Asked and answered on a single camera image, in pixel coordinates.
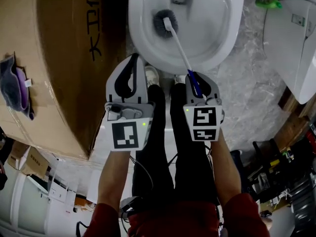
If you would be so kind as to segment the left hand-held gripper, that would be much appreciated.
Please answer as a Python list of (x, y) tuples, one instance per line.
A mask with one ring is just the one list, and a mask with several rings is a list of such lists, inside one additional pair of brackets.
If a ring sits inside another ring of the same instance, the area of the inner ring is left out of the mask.
[(105, 130), (112, 151), (141, 151), (146, 146), (155, 109), (154, 103), (147, 103), (147, 90), (145, 62), (137, 53), (120, 62), (108, 78)]

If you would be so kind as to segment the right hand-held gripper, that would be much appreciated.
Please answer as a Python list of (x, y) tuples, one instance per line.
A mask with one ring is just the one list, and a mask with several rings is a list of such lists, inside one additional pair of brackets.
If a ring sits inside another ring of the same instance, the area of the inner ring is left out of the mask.
[(225, 113), (218, 85), (208, 76), (194, 72), (195, 82), (186, 76), (186, 100), (183, 107), (193, 141), (217, 141)]

